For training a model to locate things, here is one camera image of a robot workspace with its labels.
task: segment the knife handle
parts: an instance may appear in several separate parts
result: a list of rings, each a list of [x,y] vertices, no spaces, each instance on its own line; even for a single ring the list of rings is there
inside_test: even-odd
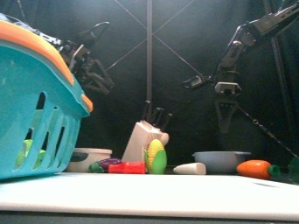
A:
[[[171,119],[172,119],[172,117],[173,117],[173,114],[166,114],[165,119],[164,119],[164,122],[162,122],[162,125],[160,127],[160,131],[161,132],[164,132],[164,129],[165,129],[165,127],[166,127]]]
[[[150,106],[150,102],[149,101],[145,101],[144,102],[144,111],[142,111],[141,121],[145,121],[146,120],[149,106]]]

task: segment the toy carrot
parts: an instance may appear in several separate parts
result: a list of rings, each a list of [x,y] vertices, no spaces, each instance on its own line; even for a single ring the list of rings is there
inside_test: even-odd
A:
[[[239,164],[237,173],[249,178],[269,179],[272,176],[280,176],[280,169],[264,160],[248,160]]]

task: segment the toy food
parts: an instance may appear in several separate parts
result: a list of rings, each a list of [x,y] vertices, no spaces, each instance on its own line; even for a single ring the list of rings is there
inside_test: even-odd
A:
[[[255,179],[271,179],[280,176],[280,169],[265,160],[248,160],[237,165],[237,173]]]
[[[154,139],[144,151],[145,169],[149,174],[164,174],[166,166],[166,156],[164,145],[158,139]]]

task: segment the knife block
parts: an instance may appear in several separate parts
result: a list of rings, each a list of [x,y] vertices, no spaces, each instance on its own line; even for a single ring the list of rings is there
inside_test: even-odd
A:
[[[148,122],[141,121],[134,124],[134,128],[126,143],[125,152],[121,158],[122,162],[144,161],[144,150],[148,148],[152,140],[161,138],[162,132]]]

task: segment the black backdrop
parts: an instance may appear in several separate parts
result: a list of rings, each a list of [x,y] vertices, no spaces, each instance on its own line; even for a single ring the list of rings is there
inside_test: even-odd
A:
[[[251,158],[287,166],[291,154],[239,111],[228,133],[220,133],[209,85],[189,90],[181,82],[197,73],[211,75],[239,25],[276,11],[277,0],[2,0],[0,11],[58,39],[74,40],[78,32],[109,22],[92,57],[116,83],[108,95],[86,90],[94,111],[81,121],[77,147],[108,148],[120,157],[144,101],[172,113],[165,145],[168,165],[193,162],[196,151],[249,151]],[[146,73],[146,13],[152,15],[152,82]],[[259,45],[237,64],[240,107],[297,150],[297,22],[277,37],[283,74],[276,70],[273,42]]]

